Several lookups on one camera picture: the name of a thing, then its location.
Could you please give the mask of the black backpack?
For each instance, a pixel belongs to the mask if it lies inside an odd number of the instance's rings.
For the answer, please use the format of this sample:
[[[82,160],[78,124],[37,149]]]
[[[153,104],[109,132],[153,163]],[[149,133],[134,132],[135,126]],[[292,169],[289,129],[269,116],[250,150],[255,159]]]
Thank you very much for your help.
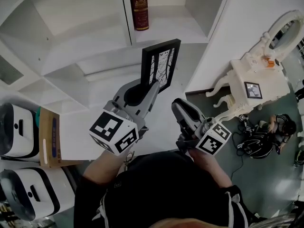
[[[273,150],[272,135],[268,132],[246,133],[242,143],[237,145],[252,159],[263,159]]]

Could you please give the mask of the small framed picture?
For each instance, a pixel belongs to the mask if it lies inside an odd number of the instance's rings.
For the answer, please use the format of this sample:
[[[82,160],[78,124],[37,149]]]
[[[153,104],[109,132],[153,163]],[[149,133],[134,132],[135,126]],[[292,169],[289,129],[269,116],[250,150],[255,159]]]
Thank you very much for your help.
[[[244,82],[247,98],[262,99],[260,85],[252,82]]]

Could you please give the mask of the oval vanity mirror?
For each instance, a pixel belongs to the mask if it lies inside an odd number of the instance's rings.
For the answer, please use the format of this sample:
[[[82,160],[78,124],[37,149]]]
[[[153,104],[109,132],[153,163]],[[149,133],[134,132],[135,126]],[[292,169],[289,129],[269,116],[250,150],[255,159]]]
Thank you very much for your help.
[[[287,32],[279,39],[279,42],[270,48],[273,38],[277,33],[289,22],[293,24],[289,27]],[[293,10],[282,15],[268,31],[269,39],[264,47],[264,55],[273,60],[281,62],[285,57],[299,44],[303,38],[302,31],[304,30],[304,15],[298,11]]]

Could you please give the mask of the white shelf hutch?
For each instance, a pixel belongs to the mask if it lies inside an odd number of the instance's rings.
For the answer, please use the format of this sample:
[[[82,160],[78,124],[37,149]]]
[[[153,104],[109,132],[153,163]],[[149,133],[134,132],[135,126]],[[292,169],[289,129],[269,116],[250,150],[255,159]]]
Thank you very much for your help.
[[[161,42],[131,45],[123,0],[0,0],[0,100],[87,110],[89,76],[141,65]],[[197,69],[209,43],[181,41],[177,62]]]

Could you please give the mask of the person's left forearm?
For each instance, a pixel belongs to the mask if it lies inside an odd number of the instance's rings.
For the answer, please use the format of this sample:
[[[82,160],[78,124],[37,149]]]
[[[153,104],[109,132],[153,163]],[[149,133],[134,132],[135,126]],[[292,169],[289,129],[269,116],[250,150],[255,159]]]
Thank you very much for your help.
[[[127,150],[127,152],[116,156],[109,151],[104,151],[96,160],[89,164],[83,176],[96,184],[110,183],[117,176],[128,152]]]

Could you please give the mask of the person's right forearm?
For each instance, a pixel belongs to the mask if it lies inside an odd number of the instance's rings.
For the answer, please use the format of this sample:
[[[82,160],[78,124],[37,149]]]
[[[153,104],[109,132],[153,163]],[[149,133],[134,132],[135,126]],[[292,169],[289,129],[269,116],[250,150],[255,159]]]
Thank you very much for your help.
[[[220,188],[233,186],[230,177],[223,171],[215,157],[197,149],[189,150],[189,154],[201,169],[207,171],[212,176]]]

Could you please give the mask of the cream dressing table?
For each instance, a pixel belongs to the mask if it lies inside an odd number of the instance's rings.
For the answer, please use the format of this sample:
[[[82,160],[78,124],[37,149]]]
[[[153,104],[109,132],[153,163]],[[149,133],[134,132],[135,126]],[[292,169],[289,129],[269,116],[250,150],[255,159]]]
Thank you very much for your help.
[[[206,93],[206,97],[214,96],[220,88],[228,84],[231,94],[220,98],[214,107],[219,107],[222,102],[226,102],[228,110],[215,117],[217,122],[229,121],[241,114],[250,113],[255,107],[263,105],[267,102],[276,101],[277,99],[290,93],[288,82],[282,72],[282,67],[267,68],[264,61],[259,64],[256,60],[252,60],[254,66],[262,66],[261,68],[253,67],[248,70],[241,60],[231,60],[230,64],[233,69],[218,80],[214,89]],[[244,82],[252,82],[260,85],[262,99],[247,98]]]

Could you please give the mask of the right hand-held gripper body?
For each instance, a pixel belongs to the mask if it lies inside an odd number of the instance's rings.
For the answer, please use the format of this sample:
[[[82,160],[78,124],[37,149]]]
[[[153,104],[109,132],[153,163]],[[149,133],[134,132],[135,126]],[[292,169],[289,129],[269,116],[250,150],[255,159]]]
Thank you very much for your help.
[[[176,144],[183,153],[196,149],[214,156],[227,143],[230,136],[231,132],[223,124],[209,117],[203,120],[193,134],[183,132]]]

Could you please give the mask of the person's black shirt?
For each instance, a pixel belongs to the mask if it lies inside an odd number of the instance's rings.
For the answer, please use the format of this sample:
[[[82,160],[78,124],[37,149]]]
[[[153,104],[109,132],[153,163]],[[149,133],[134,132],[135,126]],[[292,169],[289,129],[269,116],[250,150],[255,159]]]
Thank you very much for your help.
[[[170,218],[248,228],[249,215],[236,185],[220,188],[190,155],[159,152],[136,158],[107,184],[82,176],[74,228],[149,228]]]

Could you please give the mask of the white and black machine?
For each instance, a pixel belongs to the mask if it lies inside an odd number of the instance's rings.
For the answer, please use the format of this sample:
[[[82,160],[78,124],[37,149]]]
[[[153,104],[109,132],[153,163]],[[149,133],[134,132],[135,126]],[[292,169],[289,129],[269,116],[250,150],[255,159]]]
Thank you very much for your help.
[[[36,113],[4,103],[0,106],[0,156],[39,161],[39,129]]]
[[[3,170],[0,186],[12,211],[25,221],[53,216],[75,203],[75,191],[62,168]]]

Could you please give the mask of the black picture frame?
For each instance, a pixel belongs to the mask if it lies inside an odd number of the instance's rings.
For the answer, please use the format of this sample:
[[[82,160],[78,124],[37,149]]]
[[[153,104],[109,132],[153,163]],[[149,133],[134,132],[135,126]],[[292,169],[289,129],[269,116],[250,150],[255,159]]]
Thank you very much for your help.
[[[180,45],[181,40],[173,39],[142,49],[142,86],[151,87],[159,82],[162,92],[171,85]]]

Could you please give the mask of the white shelf compartment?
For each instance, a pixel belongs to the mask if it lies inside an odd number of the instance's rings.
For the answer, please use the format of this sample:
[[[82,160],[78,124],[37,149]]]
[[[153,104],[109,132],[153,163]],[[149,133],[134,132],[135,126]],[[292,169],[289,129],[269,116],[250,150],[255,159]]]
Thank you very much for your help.
[[[149,28],[134,28],[131,0],[123,0],[131,45],[178,38],[209,43],[227,0],[148,0]]]

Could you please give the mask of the red book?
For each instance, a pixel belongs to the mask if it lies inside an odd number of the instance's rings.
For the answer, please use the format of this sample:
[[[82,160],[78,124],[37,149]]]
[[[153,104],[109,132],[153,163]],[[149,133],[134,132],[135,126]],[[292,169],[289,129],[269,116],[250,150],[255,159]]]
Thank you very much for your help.
[[[149,28],[148,0],[131,0],[134,29],[144,31]]]

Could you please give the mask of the cardboard box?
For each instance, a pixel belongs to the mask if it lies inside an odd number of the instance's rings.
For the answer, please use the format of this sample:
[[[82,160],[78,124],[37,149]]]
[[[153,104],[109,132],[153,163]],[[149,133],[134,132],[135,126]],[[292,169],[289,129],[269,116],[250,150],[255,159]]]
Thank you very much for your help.
[[[82,164],[82,161],[63,160],[61,158],[59,115],[40,109],[39,116],[39,157],[40,165],[47,168],[59,168]]]

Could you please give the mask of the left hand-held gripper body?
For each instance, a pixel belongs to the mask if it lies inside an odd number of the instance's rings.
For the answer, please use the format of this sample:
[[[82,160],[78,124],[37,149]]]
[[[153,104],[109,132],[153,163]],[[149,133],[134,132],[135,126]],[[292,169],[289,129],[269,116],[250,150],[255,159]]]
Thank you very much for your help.
[[[108,101],[89,134],[106,151],[120,155],[142,139],[148,130],[142,117],[128,112],[115,101]]]

